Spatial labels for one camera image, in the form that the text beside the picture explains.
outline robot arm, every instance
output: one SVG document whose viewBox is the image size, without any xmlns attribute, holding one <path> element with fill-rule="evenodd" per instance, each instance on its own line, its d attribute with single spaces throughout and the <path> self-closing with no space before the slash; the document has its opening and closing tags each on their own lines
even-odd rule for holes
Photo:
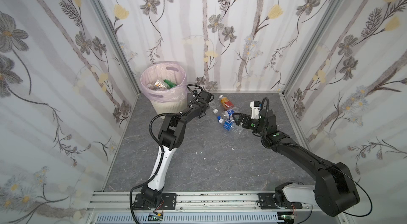
<svg viewBox="0 0 407 224">
<path fill-rule="evenodd" d="M 181 116 L 167 115 L 159 132 L 158 140 L 164 151 L 159 148 L 154 170 L 160 165 L 157 174 L 151 173 L 153 179 L 142 187 L 141 193 L 146 205 L 157 208 L 162 201 L 165 175 L 172 156 L 181 145 L 186 124 L 195 117 L 201 118 L 209 108 L 213 95 L 204 90 L 183 110 Z M 262 145 L 288 157 L 304 169 L 314 180 L 313 185 L 297 185 L 287 182 L 276 187 L 274 201 L 278 207 L 290 206 L 292 202 L 317 205 L 329 216 L 336 216 L 359 202 L 359 194 L 351 179 L 349 168 L 339 162 L 332 163 L 322 159 L 292 140 L 289 135 L 277 130 L 276 116 L 272 110 L 262 109 L 261 102 L 253 102 L 252 116 L 237 113 L 233 115 L 237 125 L 251 129 L 254 135 L 261 137 Z"/>
</svg>

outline ventilation grille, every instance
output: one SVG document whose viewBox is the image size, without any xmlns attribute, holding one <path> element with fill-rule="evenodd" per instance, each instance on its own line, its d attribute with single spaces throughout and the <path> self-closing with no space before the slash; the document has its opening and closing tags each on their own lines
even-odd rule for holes
<svg viewBox="0 0 407 224">
<path fill-rule="evenodd" d="M 162 221 L 147 221 L 149 213 L 136 213 L 140 223 L 275 223 L 277 213 L 164 213 Z M 128 224 L 134 223 L 129 213 L 99 213 L 95 224 Z"/>
</svg>

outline orange juice bottle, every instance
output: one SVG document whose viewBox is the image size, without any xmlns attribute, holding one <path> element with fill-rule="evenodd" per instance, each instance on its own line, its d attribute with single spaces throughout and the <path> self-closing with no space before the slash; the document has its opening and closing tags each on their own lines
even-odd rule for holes
<svg viewBox="0 0 407 224">
<path fill-rule="evenodd" d="M 221 103 L 222 103 L 223 107 L 225 108 L 225 110 L 229 110 L 234 107 L 234 105 L 230 102 L 230 100 L 228 98 L 226 98 L 225 96 L 220 95 L 219 99 L 221 100 Z"/>
</svg>

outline white trash can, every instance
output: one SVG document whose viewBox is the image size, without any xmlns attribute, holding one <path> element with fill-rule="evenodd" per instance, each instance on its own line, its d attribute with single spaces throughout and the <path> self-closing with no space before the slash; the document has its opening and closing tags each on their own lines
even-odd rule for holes
<svg viewBox="0 0 407 224">
<path fill-rule="evenodd" d="M 177 86 L 167 90 L 147 88 L 147 84 L 154 84 L 157 79 L 168 79 Z M 142 93 L 151 101 L 157 114 L 179 113 L 186 109 L 186 73 L 180 65 L 170 62 L 154 64 L 141 74 L 140 82 Z"/>
</svg>

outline floral wallpaper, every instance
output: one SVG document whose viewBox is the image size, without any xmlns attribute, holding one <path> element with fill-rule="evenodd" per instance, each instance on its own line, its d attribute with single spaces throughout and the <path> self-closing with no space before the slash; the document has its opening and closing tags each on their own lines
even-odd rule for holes
<svg viewBox="0 0 407 224">
<path fill-rule="evenodd" d="M 136 100 L 89 0 L 0 0 L 0 216 L 82 223 Z"/>
<path fill-rule="evenodd" d="M 282 90 L 331 0 L 101 0 L 137 78 L 176 61 L 206 90 Z"/>
<path fill-rule="evenodd" d="M 285 93 L 313 151 L 348 165 L 372 198 L 357 223 L 405 222 L 406 38 L 407 0 L 344 0 Z M 352 214 L 369 211 L 359 195 Z"/>
</svg>

